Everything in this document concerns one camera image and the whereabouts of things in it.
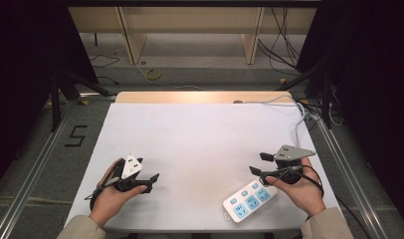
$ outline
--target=gray floor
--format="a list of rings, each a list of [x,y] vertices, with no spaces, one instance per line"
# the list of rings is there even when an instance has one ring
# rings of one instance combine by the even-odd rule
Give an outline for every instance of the gray floor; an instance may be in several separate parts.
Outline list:
[[[273,41],[268,36],[263,37],[266,42]],[[255,64],[247,65],[238,36],[154,35],[148,38],[138,66],[144,71],[161,69],[161,78],[154,82],[169,86],[160,86],[150,84],[143,77],[141,71],[128,62],[119,35],[99,35],[98,47],[93,45],[93,34],[84,34],[83,39],[90,57],[99,54],[119,57],[119,61],[115,64],[96,68],[98,76],[110,77],[119,81],[119,85],[116,85],[108,79],[100,79],[101,85],[112,92],[200,90],[194,87],[210,91],[269,91],[277,88],[281,78],[287,80],[292,78],[272,70],[268,58],[259,52]],[[303,37],[295,36],[294,39],[295,45],[299,49],[303,44]],[[284,56],[285,54],[286,51],[281,51],[281,55]],[[93,64],[103,66],[110,62],[112,59],[100,57],[93,61]],[[274,66],[289,71],[284,65],[274,64]],[[303,87],[304,84],[291,90],[295,98],[303,96]],[[83,93],[92,93],[81,86],[78,86],[78,89]],[[65,128],[10,238],[56,238],[60,233],[88,166],[111,102],[107,99],[87,98],[84,104],[74,104]],[[62,109],[66,111],[67,107],[62,105]],[[18,159],[12,163],[2,179],[0,183],[0,220],[40,155],[41,149],[50,135],[51,122],[51,107],[45,106],[31,130],[28,140],[25,141],[20,150]],[[83,144],[81,147],[65,147],[68,143],[78,142],[77,139],[69,138],[75,125],[87,126],[77,131],[77,133],[85,136]],[[307,127],[312,126],[311,138],[335,194],[363,221],[318,125],[314,124],[313,120],[307,121],[306,125]],[[404,238],[404,221],[382,189],[373,171],[366,166],[362,151],[348,126],[346,124],[334,125],[332,131],[366,193],[367,199],[378,214],[388,238]],[[349,222],[354,237],[366,238],[347,210],[342,206],[341,209]],[[296,231],[278,232],[276,238],[292,238],[296,234]],[[109,232],[107,238],[124,238],[126,236],[124,233]],[[172,236],[173,238],[190,238],[187,234],[174,234]],[[215,234],[212,238],[263,238],[263,235],[256,233]]]

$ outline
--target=hand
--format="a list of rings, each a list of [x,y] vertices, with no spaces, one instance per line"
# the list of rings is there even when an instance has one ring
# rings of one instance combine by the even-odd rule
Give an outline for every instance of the hand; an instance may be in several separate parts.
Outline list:
[[[311,167],[307,157],[302,158],[302,165]],[[303,168],[303,174],[311,179],[318,181],[316,173],[308,167]],[[305,211],[309,217],[313,217],[326,209],[323,203],[320,190],[305,178],[301,178],[297,183],[291,185],[286,184],[282,180],[272,176],[267,176],[267,181],[276,188],[282,190],[292,200],[292,202],[301,210]]]
[[[103,179],[109,174],[110,170],[117,162],[118,160],[114,162],[106,171],[105,175],[102,177],[102,180],[98,183],[98,185],[102,184]],[[146,190],[145,185],[134,187],[133,189],[126,192],[117,191],[113,186],[106,187],[97,198],[94,204],[93,211],[90,214],[90,218],[94,222],[96,222],[100,228],[103,228],[105,224],[111,219],[111,217],[115,216],[119,212],[122,205],[128,199],[142,193],[144,190]]]

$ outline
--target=power strip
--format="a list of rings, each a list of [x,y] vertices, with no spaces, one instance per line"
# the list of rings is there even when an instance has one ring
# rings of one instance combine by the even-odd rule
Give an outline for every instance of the power strip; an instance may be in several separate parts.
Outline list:
[[[224,217],[230,220],[228,217],[230,215],[235,222],[241,222],[271,200],[277,195],[277,192],[276,187],[265,187],[259,178],[256,178],[224,200],[223,206],[227,211],[227,213],[224,213]]]

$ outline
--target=white table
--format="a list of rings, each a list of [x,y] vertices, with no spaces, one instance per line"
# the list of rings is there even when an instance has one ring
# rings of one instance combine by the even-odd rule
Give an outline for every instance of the white table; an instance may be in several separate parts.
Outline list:
[[[159,94],[153,93],[152,100]],[[260,94],[270,100],[276,97],[275,93]],[[242,95],[235,99],[247,100]],[[222,208],[227,197],[256,178],[249,170],[250,165],[274,170],[274,163],[261,161],[260,152],[275,153],[282,144],[295,145],[295,125],[301,114],[293,105],[112,104],[67,221],[75,215],[90,213],[89,201],[84,198],[93,192],[114,160],[132,153],[143,158],[138,179],[147,179],[158,172],[160,176],[151,193],[128,201],[105,229],[266,232],[300,228],[306,214],[281,191],[241,223],[227,221]],[[300,147],[315,150],[304,123],[299,125],[299,138]],[[312,156],[310,161],[322,179],[325,205],[338,207],[318,156]]]

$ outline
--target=wire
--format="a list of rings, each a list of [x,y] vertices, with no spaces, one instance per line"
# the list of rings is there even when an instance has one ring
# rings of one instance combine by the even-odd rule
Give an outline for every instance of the wire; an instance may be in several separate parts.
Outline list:
[[[119,165],[121,165],[122,162],[119,160],[110,170],[109,173],[106,174],[106,177],[103,179],[102,183],[98,185],[97,189],[93,192],[93,194],[87,196],[85,200],[91,200],[91,204],[94,204],[94,201],[97,199],[97,197],[100,195],[100,193],[106,188],[111,186],[113,183],[117,182],[119,180],[118,177],[109,179],[111,175],[114,173],[114,171],[118,168]]]
[[[287,106],[287,105],[273,105],[273,104],[270,104],[271,102],[274,102],[274,101],[276,101],[278,99],[281,99],[281,98],[289,98],[290,100],[293,101],[293,103],[295,103],[295,105],[294,106]],[[298,107],[299,110],[301,111],[302,119],[295,126],[295,134],[296,134],[296,146],[300,147],[298,128],[299,128],[299,124],[301,124],[304,121],[304,117],[305,117],[305,111],[304,111],[304,107],[302,106],[302,104],[297,103],[295,101],[295,99],[293,99],[291,96],[280,96],[280,97],[277,97],[275,99],[272,99],[272,100],[266,101],[266,102],[244,102],[244,103],[245,104],[265,104],[265,105],[268,105],[268,106],[277,106],[277,107]]]
[[[298,51],[296,51],[296,49],[293,47],[293,45],[292,45],[292,43],[291,43],[291,41],[290,41],[290,39],[289,39],[289,36],[288,36],[288,34],[287,34],[287,23],[288,23],[288,21],[287,21],[287,14],[288,14],[288,8],[283,8],[283,23],[281,24],[281,27],[280,27],[280,23],[279,23],[279,20],[278,20],[278,18],[277,18],[277,15],[276,15],[276,13],[275,13],[275,11],[274,11],[274,8],[271,8],[271,10],[272,10],[272,12],[273,12],[274,19],[276,20],[277,27],[279,28],[279,31],[280,31],[278,38],[279,38],[280,36],[283,37],[283,39],[285,40],[285,43],[286,43],[286,48],[287,48],[287,52],[288,52],[288,54],[289,54],[289,58],[290,58],[290,60],[292,61],[293,65],[296,65],[297,61],[299,60],[298,57],[299,57],[300,54],[299,54]]]
[[[348,208],[348,206],[339,198],[335,195],[336,200],[342,204],[342,206],[345,207],[345,209],[347,209],[348,213],[350,213],[350,215],[354,218],[354,220],[357,222],[357,224],[359,224],[361,230],[364,232],[364,234],[366,235],[366,237],[368,239],[372,239],[372,237],[369,235],[369,233],[367,232],[366,228],[364,228],[363,224],[361,224],[360,220],[357,218],[356,215],[354,215],[353,211],[350,210],[350,208]]]
[[[307,130],[307,131],[311,131],[311,129],[319,122],[319,120],[321,119],[321,117],[319,117],[314,124],[311,125],[311,127]]]
[[[118,62],[120,60],[120,58],[108,57],[108,56],[105,56],[105,55],[97,55],[96,57],[91,58],[90,61],[93,61],[93,60],[95,60],[96,58],[99,58],[99,57],[105,57],[105,58],[109,58],[109,59],[114,59],[114,61],[110,62],[110,63],[108,63],[106,65],[103,65],[103,66],[94,66],[93,65],[93,67],[95,67],[95,68],[104,68],[104,67],[112,65],[112,64],[114,64],[114,63],[116,63],[116,62]]]
[[[304,175],[303,173],[299,173],[298,171],[294,171],[295,174],[298,174],[300,177],[306,179],[307,181],[311,182],[313,185],[315,185],[319,190],[320,190],[320,195],[323,197],[325,192],[323,191],[323,187],[322,187],[322,181],[320,180],[319,174],[317,174],[316,170],[313,169],[313,167],[311,166],[307,166],[307,165],[302,165],[302,167],[308,167],[311,170],[314,171],[314,173],[316,173],[318,182],[316,182],[315,180],[313,180],[311,177],[308,177],[306,175]]]
[[[331,109],[332,109],[332,104],[329,104],[329,111],[328,111],[328,115],[329,115],[329,119],[332,121],[333,124],[335,124],[336,126],[342,126],[342,124],[344,123],[344,118],[341,118],[340,122],[335,122],[334,119],[332,118],[331,115]]]
[[[265,55],[267,55],[269,58],[270,58],[270,65],[271,65],[271,67],[275,70],[275,71],[278,71],[276,68],[274,68],[274,66],[273,66],[273,64],[272,64],[272,62],[271,62],[271,60],[274,60],[274,61],[276,61],[276,62],[280,62],[280,63],[284,63],[284,64],[286,64],[286,65],[288,65],[289,67],[291,67],[291,68],[293,68],[294,70],[296,70],[296,71],[299,71],[294,65],[292,65],[291,63],[289,63],[288,61],[286,61],[284,58],[282,58],[282,57],[280,57],[279,55],[277,55],[275,52],[273,52],[272,50],[270,50],[270,49],[268,49],[268,47],[267,46],[265,46],[265,44],[259,39],[258,40],[259,41],[259,43],[261,43],[261,45],[259,45],[259,47],[260,47],[260,49],[261,49],[261,51],[265,54]],[[293,75],[293,76],[299,76],[299,75],[295,75],[295,74],[291,74],[291,73],[284,73],[284,74],[288,74],[288,75]]]
[[[341,104],[339,103],[339,100],[338,100],[338,98],[336,97],[335,92],[334,92],[332,89],[331,89],[330,91],[331,91],[332,95],[334,96],[336,102],[337,102],[338,105],[340,106]]]
[[[109,79],[110,81],[114,82],[116,85],[120,85],[120,82],[115,81],[114,79],[111,79],[110,77],[97,77],[97,78]]]
[[[148,83],[150,83],[150,84],[158,85],[158,86],[164,86],[164,87],[170,87],[170,88],[174,88],[174,89],[194,88],[194,89],[201,90],[201,91],[208,91],[207,89],[200,88],[200,87],[195,87],[195,86],[173,86],[173,85],[168,85],[168,84],[163,84],[163,83],[155,83],[155,82],[150,81],[150,80],[146,77],[146,73],[142,70],[141,67],[139,67],[139,66],[136,66],[136,67],[142,72],[142,74],[143,74],[143,76],[145,77],[146,81],[147,81]]]
[[[320,106],[311,105],[311,104],[306,104],[306,103],[303,103],[303,102],[301,102],[301,101],[299,101],[299,103],[302,104],[302,106],[304,106],[305,108],[309,109],[309,110],[310,110],[311,112],[313,112],[313,113],[317,113],[317,114],[320,114],[320,113],[321,113],[321,111],[320,111]]]
[[[104,55],[105,55],[105,56],[108,56],[108,55],[110,55],[111,53],[115,53],[115,54],[117,55],[117,52],[119,52],[119,51],[125,52],[125,48],[119,48],[119,49],[117,49],[117,50],[112,50],[112,51],[110,51],[110,52],[105,53]]]
[[[290,170],[291,170],[290,168],[287,168],[287,170],[283,174],[281,174],[273,183],[271,183],[271,186],[274,186],[274,184],[276,184],[276,182],[278,180],[282,179],[282,177],[284,177],[288,172],[290,172]]]

